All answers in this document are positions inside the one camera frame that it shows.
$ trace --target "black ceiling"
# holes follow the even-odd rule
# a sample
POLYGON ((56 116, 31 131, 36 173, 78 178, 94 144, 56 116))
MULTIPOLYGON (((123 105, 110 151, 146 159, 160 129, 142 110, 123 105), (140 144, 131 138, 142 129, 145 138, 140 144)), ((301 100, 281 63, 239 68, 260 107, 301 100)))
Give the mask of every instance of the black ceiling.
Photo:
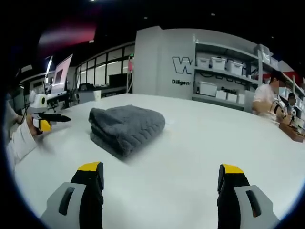
POLYGON ((9 37, 23 55, 15 65, 23 67, 36 59, 40 35, 67 17, 82 18, 98 12, 95 42, 83 43, 56 54, 60 61, 74 53, 76 65, 105 49, 135 40, 139 29, 159 25, 226 32, 270 48, 305 77, 304 16, 301 1, 215 0, 40 0, 11 1, 9 37))

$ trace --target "shelf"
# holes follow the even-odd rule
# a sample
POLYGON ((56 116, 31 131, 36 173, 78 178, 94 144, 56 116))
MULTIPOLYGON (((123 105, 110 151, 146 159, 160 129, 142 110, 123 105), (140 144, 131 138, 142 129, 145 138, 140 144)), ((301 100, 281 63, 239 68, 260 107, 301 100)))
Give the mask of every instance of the shelf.
POLYGON ((229 107, 229 108, 240 110, 240 111, 244 110, 244 105, 243 104, 238 104, 238 103, 235 103, 235 102, 230 102, 230 101, 227 101, 227 100, 218 99, 216 97, 211 97, 211 96, 204 95, 204 94, 193 94, 192 95, 192 100, 198 101, 198 102, 206 102, 206 103, 210 103, 210 104, 225 106, 225 107, 229 107))
POLYGON ((234 78, 234 79, 238 79, 238 80, 241 80, 241 81, 250 82, 252 84, 258 85, 257 80, 253 80, 253 79, 249 79, 249 78, 244 77, 244 76, 236 75, 236 74, 230 73, 228 71, 216 70, 216 69, 212 69, 212 68, 200 68, 200 67, 195 67, 195 71, 206 72, 206 73, 216 73, 218 75, 223 75, 223 76, 226 76, 226 77, 231 77, 231 78, 234 78))
POLYGON ((196 42, 196 52, 209 52, 212 54, 224 55, 231 58, 236 58, 243 61, 258 60, 258 57, 222 44, 208 43, 208 42, 196 42))
MULTIPOLYGON (((269 72, 271 73, 273 71, 274 67, 272 67, 271 65, 263 62, 263 70, 266 71, 266 72, 269 72)), ((286 78, 286 80, 291 83, 291 85, 294 84, 293 80, 290 79, 284 72, 281 72, 284 77, 286 78)), ((305 96, 305 93, 302 91, 302 89, 297 85, 295 84, 295 90, 298 91, 302 96, 305 96)))

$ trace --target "gray towel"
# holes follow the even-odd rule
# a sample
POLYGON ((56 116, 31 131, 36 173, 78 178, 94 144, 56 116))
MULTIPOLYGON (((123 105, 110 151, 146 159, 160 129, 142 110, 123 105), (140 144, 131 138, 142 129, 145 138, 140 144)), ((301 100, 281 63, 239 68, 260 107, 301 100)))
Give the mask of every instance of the gray towel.
POLYGON ((132 105, 108 110, 92 108, 89 122, 91 140, 119 159, 151 141, 165 126, 165 118, 159 112, 132 105))

